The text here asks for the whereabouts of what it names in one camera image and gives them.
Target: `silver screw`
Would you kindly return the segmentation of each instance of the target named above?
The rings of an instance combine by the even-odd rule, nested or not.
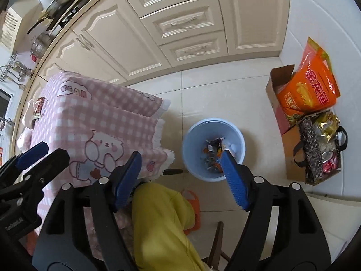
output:
[[[261,184],[261,183],[263,183],[265,181],[262,176],[255,176],[255,178],[253,180],[257,184]]]
[[[71,188],[71,187],[72,187],[72,186],[71,186],[70,183],[65,183],[65,184],[62,185],[61,189],[62,189],[62,190],[68,190],[68,189]]]
[[[18,206],[20,206],[22,204],[22,201],[23,201],[23,198],[19,198],[17,201],[16,201],[16,204]]]
[[[301,188],[301,186],[298,183],[295,183],[295,182],[291,186],[295,190],[299,190]]]
[[[106,183],[108,183],[109,178],[103,176],[103,177],[100,177],[98,181],[99,181],[100,184],[106,184]]]

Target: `pan handle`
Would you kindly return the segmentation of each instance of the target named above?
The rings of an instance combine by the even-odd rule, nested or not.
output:
[[[29,29],[29,31],[27,32],[27,34],[30,34],[30,32],[31,32],[35,27],[37,27],[40,23],[42,23],[45,19],[47,19],[47,17],[44,17],[44,18],[42,18],[42,19],[39,19],[39,20],[37,21],[37,23],[35,23],[35,24],[31,27],[31,29]]]

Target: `pink checkered tablecloth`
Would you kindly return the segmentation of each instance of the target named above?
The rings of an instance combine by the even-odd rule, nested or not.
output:
[[[173,152],[160,147],[164,120],[159,117],[169,108],[169,100],[65,71],[51,77],[40,96],[45,102],[31,147],[44,141],[49,153],[62,148],[70,156],[69,167],[44,188],[38,207],[42,220],[62,184],[79,187],[109,176],[133,151],[143,160],[138,178],[155,179],[174,160]],[[84,212],[94,250],[91,212]],[[123,213],[115,217],[120,228],[130,223]]]

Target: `frying pan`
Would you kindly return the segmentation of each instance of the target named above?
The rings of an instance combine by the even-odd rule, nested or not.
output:
[[[71,0],[54,0],[50,6],[46,9],[44,15],[35,23],[31,29],[29,29],[28,34],[40,23],[42,23],[45,19],[53,19],[56,13],[64,7]]]

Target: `tiled wall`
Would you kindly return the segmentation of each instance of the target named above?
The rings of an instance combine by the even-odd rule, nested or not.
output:
[[[300,63],[308,36],[331,58],[341,92],[335,112],[349,134],[343,174],[314,192],[361,199],[361,12],[354,0],[291,0],[283,64]]]

